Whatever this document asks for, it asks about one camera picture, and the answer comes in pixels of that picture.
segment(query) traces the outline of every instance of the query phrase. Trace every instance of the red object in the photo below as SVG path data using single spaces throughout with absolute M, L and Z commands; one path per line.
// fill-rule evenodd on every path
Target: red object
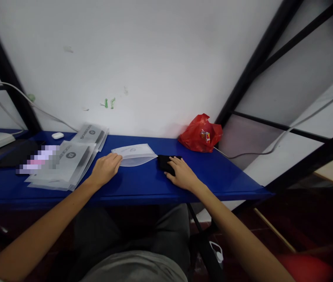
M 212 153 L 213 147 L 221 139 L 222 127 L 210 123 L 208 119 L 206 114 L 197 115 L 178 141 L 191 151 Z
M 296 282 L 330 282 L 333 267 L 309 255 L 277 256 Z

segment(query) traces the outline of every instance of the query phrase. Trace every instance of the person's left hand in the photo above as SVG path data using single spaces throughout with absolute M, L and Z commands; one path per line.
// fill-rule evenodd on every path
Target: person's left hand
M 108 183 L 114 175 L 117 174 L 121 161 L 121 155 L 112 153 L 105 157 L 99 158 L 92 170 L 92 174 L 85 182 L 96 187 L 97 190 L 100 189 Z

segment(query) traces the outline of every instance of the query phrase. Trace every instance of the gray cable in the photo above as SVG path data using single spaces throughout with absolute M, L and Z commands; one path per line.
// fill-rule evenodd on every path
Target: gray cable
M 22 133 L 25 128 L 16 121 L 16 119 L 6 110 L 6 108 L 2 105 L 2 103 L 0 102 L 0 107 L 2 108 L 2 110 L 5 111 L 5 113 L 7 113 L 7 115 L 13 120 L 13 122 L 15 122 L 18 126 L 20 126 L 20 128 L 22 129 L 21 131 L 18 131 L 18 132 L 15 132 L 15 133 L 11 133 L 12 135 L 15 135 L 15 134 L 19 134 L 19 133 Z
M 326 107 L 328 107 L 330 104 L 333 103 L 333 99 L 331 101 L 329 101 L 328 103 L 326 103 L 324 106 L 322 106 L 320 109 L 318 109 L 316 112 L 310 114 L 308 117 L 304 118 L 303 120 L 301 120 L 300 122 L 296 123 L 295 125 L 293 125 L 292 127 L 290 127 L 287 131 L 285 131 L 284 133 L 282 133 L 278 140 L 276 141 L 275 145 L 273 146 L 273 148 L 269 151 L 269 152 L 266 152 L 266 153 L 243 153 L 243 154 L 239 154 L 239 155 L 236 155 L 235 157 L 228 157 L 226 156 L 224 153 L 222 153 L 223 155 L 225 155 L 228 159 L 235 159 L 235 158 L 238 158 L 240 156 L 243 156 L 243 155 L 269 155 L 271 153 L 273 153 L 276 148 L 278 147 L 278 145 L 280 144 L 280 142 L 282 141 L 282 139 L 284 139 L 284 137 L 290 132 L 292 131 L 294 128 L 296 128 L 298 125 L 300 125 L 301 123 L 304 123 L 305 121 L 309 120 L 310 118 L 312 118 L 313 116 L 317 115 L 318 113 L 320 113 L 322 110 L 324 110 Z
M 12 84 L 9 84 L 9 83 L 7 83 L 7 82 L 1 82 L 0 85 L 8 85 L 8 86 L 11 86 L 12 88 L 16 89 L 16 90 L 17 90 L 21 95 L 23 95 L 23 96 L 27 99 L 27 101 L 28 101 L 32 106 L 34 106 L 36 109 L 38 109 L 38 110 L 40 110 L 41 112 L 43 112 L 44 114 L 46 114 L 46 115 L 48 115 L 48 116 L 54 118 L 55 120 L 57 120 L 57 121 L 59 121 L 59 122 L 65 124 L 65 125 L 67 125 L 67 126 L 70 127 L 72 130 L 78 132 L 77 129 L 75 129 L 74 127 L 72 127 L 71 125 L 69 125 L 67 122 L 65 122 L 65 121 L 63 121 L 63 120 L 61 120 L 61 119 L 55 117 L 54 115 L 51 115 L 51 114 L 47 113 L 46 111 L 44 111 L 44 110 L 42 110 L 41 108 L 39 108 L 38 106 L 36 106 L 36 105 L 35 105 L 35 104 L 34 104 L 34 103 L 28 98 L 28 96 L 25 95 L 25 94 L 24 94 L 19 88 L 17 88 L 16 86 L 13 86 Z

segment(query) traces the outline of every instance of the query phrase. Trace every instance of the smartphone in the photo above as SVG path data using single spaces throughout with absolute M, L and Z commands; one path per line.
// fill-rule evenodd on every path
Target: smartphone
M 29 159 L 31 155 L 37 155 L 37 151 L 42 150 L 45 141 L 26 140 L 13 151 L 0 159 L 0 168 L 16 168 Z

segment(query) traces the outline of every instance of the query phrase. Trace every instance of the hand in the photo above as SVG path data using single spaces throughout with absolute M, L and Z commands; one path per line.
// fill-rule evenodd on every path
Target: hand
M 121 161 L 121 155 L 112 153 L 99 158 L 93 167 L 92 174 L 85 182 L 96 187 L 97 190 L 100 189 L 117 174 Z
M 177 157 L 169 157 L 169 159 L 168 164 L 174 169 L 175 176 L 168 172 L 164 173 L 174 185 L 193 193 L 205 186 L 183 159 Z

